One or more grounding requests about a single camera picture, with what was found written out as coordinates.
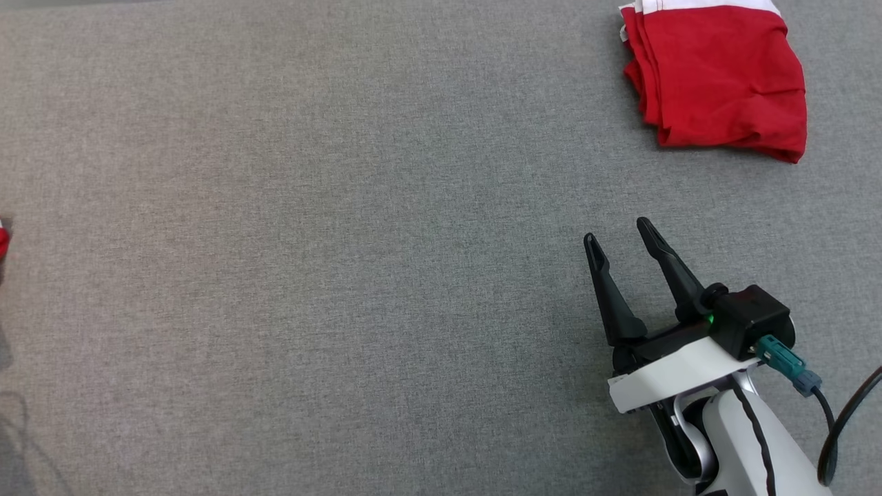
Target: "teal cable connector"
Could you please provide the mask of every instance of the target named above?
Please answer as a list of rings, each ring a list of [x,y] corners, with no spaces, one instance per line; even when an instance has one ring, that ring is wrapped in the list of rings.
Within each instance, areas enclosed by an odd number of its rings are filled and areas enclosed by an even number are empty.
[[[811,396],[814,387],[820,388],[821,378],[815,372],[805,368],[805,360],[798,357],[790,348],[768,334],[757,341],[757,358],[793,383],[796,391],[805,397]]]

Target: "black cable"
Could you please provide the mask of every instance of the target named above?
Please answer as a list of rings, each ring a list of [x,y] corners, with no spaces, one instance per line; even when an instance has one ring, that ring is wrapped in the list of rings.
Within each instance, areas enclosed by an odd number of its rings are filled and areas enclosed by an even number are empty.
[[[811,393],[818,398],[818,402],[821,404],[821,409],[824,411],[824,418],[827,421],[827,429],[828,432],[833,431],[833,426],[836,424],[836,417],[833,416],[833,409],[830,408],[830,402],[826,400],[826,396],[824,393],[821,393],[819,387],[815,386],[811,389]],[[830,478],[833,479],[833,473],[836,472],[836,460],[839,457],[836,449],[836,443],[833,443],[833,447],[830,450],[830,460],[827,462],[826,470],[831,474]]]
[[[737,380],[732,380],[732,390],[735,391],[735,396],[738,398],[738,401],[741,402],[741,406],[744,408],[744,413],[747,414],[747,417],[751,420],[751,424],[753,424],[753,434],[757,437],[759,451],[763,457],[763,465],[766,467],[766,492],[768,493],[768,496],[775,496],[776,491],[774,488],[772,455],[769,454],[769,445],[766,442],[766,436],[763,434],[763,428],[759,425],[757,414],[753,411],[751,403],[747,400],[747,396],[744,395],[744,390],[738,384]]]
[[[842,434],[842,429],[845,428],[845,424],[855,413],[857,407],[860,406],[863,399],[867,397],[880,380],[882,380],[882,367],[876,369],[876,371],[857,389],[855,394],[851,396],[851,399],[845,404],[845,408],[842,409],[842,412],[833,424],[833,428],[830,429],[830,433],[827,434],[827,439],[824,441],[824,447],[821,448],[821,456],[818,458],[818,482],[821,484],[830,485],[830,483],[833,482],[833,474],[836,471],[836,465],[835,462],[831,464],[831,454],[835,453],[836,442],[839,439],[839,435]]]

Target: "red fabric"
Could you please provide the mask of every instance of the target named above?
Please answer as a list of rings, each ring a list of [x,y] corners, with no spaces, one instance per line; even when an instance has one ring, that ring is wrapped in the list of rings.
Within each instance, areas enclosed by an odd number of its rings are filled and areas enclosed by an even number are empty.
[[[9,233],[4,228],[0,228],[0,260],[6,256],[9,249]]]
[[[783,19],[735,6],[622,9],[634,54],[625,74],[664,147],[747,147],[796,163],[807,113]]]

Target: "folded red cloth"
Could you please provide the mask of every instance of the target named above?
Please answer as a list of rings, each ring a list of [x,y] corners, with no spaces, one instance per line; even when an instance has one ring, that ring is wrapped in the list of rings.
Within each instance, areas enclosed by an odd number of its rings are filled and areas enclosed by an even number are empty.
[[[620,7],[624,73],[664,147],[805,152],[803,68],[769,0],[638,0]]]

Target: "gray fabric surface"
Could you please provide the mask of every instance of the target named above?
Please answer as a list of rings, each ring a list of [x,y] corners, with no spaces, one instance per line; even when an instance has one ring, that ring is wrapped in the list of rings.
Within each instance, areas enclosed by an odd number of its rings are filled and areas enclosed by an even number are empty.
[[[581,247],[670,323],[642,214],[788,304],[840,409],[882,352],[882,11],[778,5],[798,166],[660,150],[611,2],[3,12],[0,492],[689,494],[608,399]],[[817,456],[818,405],[758,384]],[[878,493],[880,409],[837,494]]]

